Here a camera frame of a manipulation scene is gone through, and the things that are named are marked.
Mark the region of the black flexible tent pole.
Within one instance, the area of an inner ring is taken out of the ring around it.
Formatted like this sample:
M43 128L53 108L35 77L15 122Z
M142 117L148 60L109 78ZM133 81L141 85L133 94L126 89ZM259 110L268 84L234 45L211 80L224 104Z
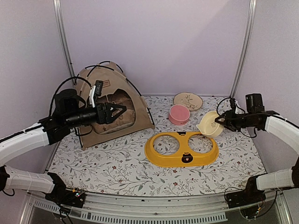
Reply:
M142 99L144 99L143 96L142 96L142 94L140 93L140 91L139 91L139 90L136 88L136 86L135 86L135 85L134 85L128 78L127 78L127 76L125 75L123 69L122 69L118 64L116 64L116 63L114 63L114 62L112 62L112 61L102 61L102 62L98 63L98 65L107 66L107 67L112 68L112 69L114 69L114 70L118 70L118 71L119 71L119 72L126 78L127 83L128 83L132 88L135 89L135 91L139 94L139 96L140 96ZM148 113L148 115L149 115L149 117L150 117L150 119L151 119L151 123L152 123L153 125L155 125L155 122L154 122L154 119L153 119L153 117L152 117L150 108L148 107L148 105L147 105L146 102L145 102L145 107L146 107L147 113Z

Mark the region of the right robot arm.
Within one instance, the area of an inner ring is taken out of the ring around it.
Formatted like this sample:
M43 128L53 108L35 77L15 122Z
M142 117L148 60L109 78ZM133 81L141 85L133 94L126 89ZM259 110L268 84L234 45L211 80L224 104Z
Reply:
M230 98L231 109L221 115L217 114L214 121L233 132L239 132L248 127L252 127L254 131L265 131L276 136L298 153L299 127L280 116L279 113L265 110L260 93L248 94L245 99L247 112L236 113L238 106L235 99ZM252 203L259 197L260 191L298 187L299 162L296 161L295 165L289 169L249 178L241 197L245 203Z

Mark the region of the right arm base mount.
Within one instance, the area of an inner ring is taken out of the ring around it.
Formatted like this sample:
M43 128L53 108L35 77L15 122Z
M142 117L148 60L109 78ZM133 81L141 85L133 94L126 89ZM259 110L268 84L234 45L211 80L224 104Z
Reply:
M250 205L257 202L263 202L266 199L264 190L258 190L256 180L257 176L250 177L247 180L245 189L232 193L224 193L224 199L228 207L237 208Z

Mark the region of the aluminium frame post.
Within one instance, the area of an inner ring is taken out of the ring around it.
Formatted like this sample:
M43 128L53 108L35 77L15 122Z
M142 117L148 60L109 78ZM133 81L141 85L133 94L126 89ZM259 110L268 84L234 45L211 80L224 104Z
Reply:
M247 52L249 49L249 43L250 43L252 30L253 30L253 26L254 26L254 20L255 20L256 5L257 5L256 0L249 1L249 10L248 10L247 23L246 23L246 28L245 28L245 35L244 35L244 39L243 39L241 54L240 54L240 58L238 61L232 89L230 91L230 97L232 97L232 98L234 98L236 96L236 92L238 89L239 82L241 80L242 71L243 71L243 67L245 64Z
M58 33L59 33L67 69L68 69L70 77L75 77L76 74L74 72L71 54L69 51L66 32L65 32L65 28L64 28L64 20L63 20L62 8L61 8L61 1L53 0L53 6L54 6L54 13L55 13L55 18L56 18Z

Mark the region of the white and brown pillow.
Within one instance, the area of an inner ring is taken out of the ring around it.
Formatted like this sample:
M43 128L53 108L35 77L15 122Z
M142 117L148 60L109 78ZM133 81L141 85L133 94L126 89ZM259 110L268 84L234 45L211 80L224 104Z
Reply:
M122 115L120 115L119 118L116 119L116 121L114 121L111 124L93 124L93 130L97 134L114 133L116 131L128 128L134 124L136 120L136 114L133 101L124 90L117 89L114 92L114 94L108 94L105 96L98 97L96 102L124 105L127 108L127 110Z

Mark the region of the beige bird-print plate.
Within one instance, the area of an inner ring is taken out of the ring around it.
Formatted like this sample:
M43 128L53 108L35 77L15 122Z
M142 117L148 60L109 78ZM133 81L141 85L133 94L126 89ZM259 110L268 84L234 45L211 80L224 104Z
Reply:
M187 107L189 111L193 112L202 107L203 99L194 93L181 92L174 97L173 103L175 105L183 105Z

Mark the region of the left aluminium frame post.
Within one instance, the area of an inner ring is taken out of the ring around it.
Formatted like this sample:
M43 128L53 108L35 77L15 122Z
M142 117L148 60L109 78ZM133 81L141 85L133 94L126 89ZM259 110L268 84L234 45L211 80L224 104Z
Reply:
M68 69L70 77L75 77L76 74L74 72L71 54L69 51L66 32L65 32L65 28L64 28L64 20L63 20L62 8L61 8L61 1L53 0L53 6L54 6L54 13L55 13L55 18L56 18L58 33L59 33L67 69Z

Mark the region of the right aluminium frame post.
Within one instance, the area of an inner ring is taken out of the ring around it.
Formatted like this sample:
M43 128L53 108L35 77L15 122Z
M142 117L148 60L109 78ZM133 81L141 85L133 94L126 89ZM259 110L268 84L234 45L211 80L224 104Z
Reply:
M247 52L249 49L249 43L250 43L252 30L253 30L253 26L254 26L254 20L255 20L256 5L257 5L256 0L249 1L249 10L248 10L247 23L246 23L246 28L245 28L245 35L244 35L244 39L243 39L241 54L240 54L240 58L238 61L232 89L230 91L230 97L232 97L232 98L234 98L236 96L236 92L238 89L239 82L241 80L242 71L243 71L243 67L245 64Z

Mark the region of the beige fabric pet tent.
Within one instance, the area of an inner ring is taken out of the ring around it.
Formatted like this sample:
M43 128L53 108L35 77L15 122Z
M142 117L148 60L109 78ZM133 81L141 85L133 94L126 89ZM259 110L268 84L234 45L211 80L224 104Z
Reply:
M151 119L147 113L145 100L142 99L135 89L127 83L126 78L118 70L97 64L96 68L89 76L89 80L95 82L96 80L103 81L103 87L99 97L108 94L114 94L117 89L124 90L133 101L136 120L132 126L114 133L97 134L95 131L93 131L93 133L84 140L87 148L143 129L155 128L155 126L151 123Z

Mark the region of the yellow double bowl holder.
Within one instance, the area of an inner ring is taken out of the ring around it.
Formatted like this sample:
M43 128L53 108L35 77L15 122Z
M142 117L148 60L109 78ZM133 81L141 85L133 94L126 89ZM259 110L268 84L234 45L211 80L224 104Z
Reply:
M162 155L154 147L156 138L169 135L179 143L179 149L172 155ZM219 156L219 147L214 139L212 149L207 153L197 153L189 145L189 139L194 135L201 135L201 132L162 132L149 138L145 144L144 151L147 159L154 165L165 168L206 166L216 161Z

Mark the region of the floral table mat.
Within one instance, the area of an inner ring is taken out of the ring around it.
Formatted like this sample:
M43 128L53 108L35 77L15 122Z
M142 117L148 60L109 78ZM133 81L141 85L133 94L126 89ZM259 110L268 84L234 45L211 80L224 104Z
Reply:
M207 166L163 168L149 162L144 153L146 141L161 132L196 131L206 112L230 108L220 97L205 97L203 106L191 113L188 123L175 126L168 119L171 96L145 98L155 122L144 129L86 150L71 134L65 137L49 171L56 173L69 188L123 196L192 196L242 189L249 177L265 168L248 132L224 130L216 139L218 159Z

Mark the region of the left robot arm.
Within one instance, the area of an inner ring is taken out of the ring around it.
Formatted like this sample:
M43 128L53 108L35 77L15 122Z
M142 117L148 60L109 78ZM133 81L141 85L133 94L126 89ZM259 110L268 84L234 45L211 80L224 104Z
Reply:
M31 127L12 134L0 141L0 189L22 189L52 194L60 203L69 199L65 183L55 173L38 174L22 171L6 163L33 149L60 142L71 129L93 123L111 124L126 110L126 106L112 103L90 105L75 89L65 89L54 97L53 115L39 120Z

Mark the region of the metal base rail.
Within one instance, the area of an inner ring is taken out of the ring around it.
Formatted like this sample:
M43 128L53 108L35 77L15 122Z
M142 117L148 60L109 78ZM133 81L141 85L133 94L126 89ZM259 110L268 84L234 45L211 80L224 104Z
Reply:
M285 194L267 190L263 199L240 204L234 194L246 182L220 183L216 192L174 196L174 185L154 196L150 189L142 196L85 194L81 207L58 206L40 193L28 193L21 224L296 224Z

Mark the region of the pale yellow pet bowl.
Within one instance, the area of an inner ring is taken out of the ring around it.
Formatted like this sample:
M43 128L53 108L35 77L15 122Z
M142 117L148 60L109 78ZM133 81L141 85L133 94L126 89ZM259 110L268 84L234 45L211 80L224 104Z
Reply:
M216 138L222 133L224 126L215 122L218 116L216 111L210 111L204 115L200 123L196 125L202 135L208 138Z

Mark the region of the pink round pet bowl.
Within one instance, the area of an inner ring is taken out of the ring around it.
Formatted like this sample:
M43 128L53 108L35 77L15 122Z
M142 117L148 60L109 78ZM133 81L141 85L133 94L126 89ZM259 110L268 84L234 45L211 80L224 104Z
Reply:
M184 105L173 105L169 110L169 121L177 126L189 121L190 111Z

